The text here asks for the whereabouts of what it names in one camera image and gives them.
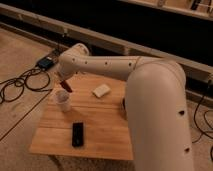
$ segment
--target black remote control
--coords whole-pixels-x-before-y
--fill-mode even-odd
[[[72,146],[80,147],[84,145],[84,125],[83,122],[73,123],[72,125]]]

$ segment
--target power cord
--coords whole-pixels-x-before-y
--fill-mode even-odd
[[[46,84],[39,88],[31,87],[28,84],[28,80],[31,77],[37,76],[40,74],[44,74],[46,76],[47,78]],[[15,125],[13,125],[12,128],[10,128],[2,137],[0,137],[0,141],[2,141],[33,109],[35,109],[50,94],[52,89],[46,89],[49,86],[50,82],[51,82],[50,76],[45,70],[38,67],[34,67],[30,70],[25,71],[17,78],[8,79],[0,83],[0,85],[3,85],[3,87],[0,89],[0,105],[5,102],[10,103],[10,102],[14,102],[18,100],[23,95],[25,88],[33,92],[47,92],[28,112],[26,112],[23,115],[22,118],[18,120],[18,122],[15,123]],[[21,91],[16,97],[9,99],[6,95],[6,89],[12,85],[15,88],[21,88]]]
[[[204,100],[204,98],[205,98],[205,96],[206,96],[206,94],[207,94],[207,92],[208,92],[208,90],[209,90],[209,88],[210,88],[210,85],[211,85],[211,80],[208,81],[207,89],[206,89],[206,91],[203,93],[203,95],[202,95],[200,101],[199,101],[198,104],[197,104],[197,107],[196,107],[195,112],[194,112],[193,120],[194,120],[194,123],[195,123],[196,128],[201,132],[201,134],[203,134],[203,135],[209,137],[210,139],[213,139],[213,136],[211,136],[209,133],[206,133],[206,131],[204,131],[204,130],[202,130],[202,129],[200,128],[200,126],[199,126],[198,123],[197,123],[197,118],[196,118],[196,116],[197,116],[197,111],[198,111],[200,105],[202,104],[202,102],[203,102],[203,100]]]
[[[44,74],[47,77],[47,83],[44,86],[39,87],[39,88],[30,87],[30,85],[28,84],[29,78],[31,78],[32,76],[37,76],[39,74]],[[51,90],[51,89],[45,89],[50,84],[49,74],[46,71],[44,71],[40,68],[37,68],[37,67],[25,71],[17,78],[12,78],[12,79],[3,81],[0,83],[0,85],[2,85],[2,84],[3,84],[3,87],[0,90],[0,104],[2,104],[4,102],[13,102],[13,101],[19,99],[22,96],[22,94],[24,93],[25,88],[27,88],[31,91],[34,91],[34,92],[45,92],[45,91]],[[21,91],[16,97],[9,99],[8,97],[6,97],[6,90],[7,90],[7,88],[9,88],[12,85],[16,88],[20,88]]]
[[[210,138],[210,139],[213,139],[213,136],[210,135],[210,134],[213,133],[213,126],[210,124],[210,122],[207,120],[207,117],[206,117],[207,113],[212,112],[213,110],[207,110],[207,111],[205,111],[205,112],[203,113],[204,121],[205,121],[206,125],[210,128],[210,130],[208,130],[208,131],[204,131],[203,129],[201,129],[201,127],[200,127],[200,126],[198,125],[198,123],[197,123],[197,118],[196,118],[196,116],[197,116],[197,111],[198,111],[200,105],[202,104],[202,102],[203,102],[203,100],[204,100],[204,98],[205,98],[205,96],[206,96],[208,90],[210,89],[211,82],[212,82],[211,80],[208,81],[207,89],[204,91],[204,93],[203,93],[203,95],[202,95],[200,101],[198,102],[198,104],[197,104],[197,106],[196,106],[195,112],[194,112],[193,120],[194,120],[194,123],[195,123],[196,128],[199,130],[199,132],[200,132],[201,134],[200,134],[199,138],[198,138],[197,140],[192,141],[192,143],[197,143],[197,142],[199,142],[199,141],[201,140],[201,138],[203,137],[203,135],[205,135],[206,137],[208,137],[208,138]],[[211,160],[212,160],[212,162],[213,162],[213,146],[212,146],[211,149],[210,149],[210,157],[211,157]]]

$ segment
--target screw hole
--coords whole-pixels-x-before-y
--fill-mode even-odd
[[[179,112],[179,114],[180,114],[181,116],[183,116],[183,115],[185,114],[185,111],[184,111],[184,110],[181,110],[181,111]]]
[[[185,153],[189,153],[189,152],[190,152],[190,148],[186,148],[186,149],[184,150],[184,152],[185,152]]]

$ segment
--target table top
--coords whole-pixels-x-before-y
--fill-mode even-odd
[[[76,74],[68,80],[71,110],[62,113],[52,95],[36,129],[30,152],[90,158],[133,160],[128,123],[122,106],[125,82],[92,75]],[[98,99],[92,91],[107,84],[111,92]],[[72,147],[72,123],[84,123],[84,146]]]

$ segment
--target table leg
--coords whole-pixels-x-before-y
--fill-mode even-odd
[[[64,171],[64,168],[62,167],[61,163],[60,163],[59,160],[56,158],[56,156],[54,156],[54,155],[48,155],[48,157],[49,157],[50,160],[57,166],[58,171]]]

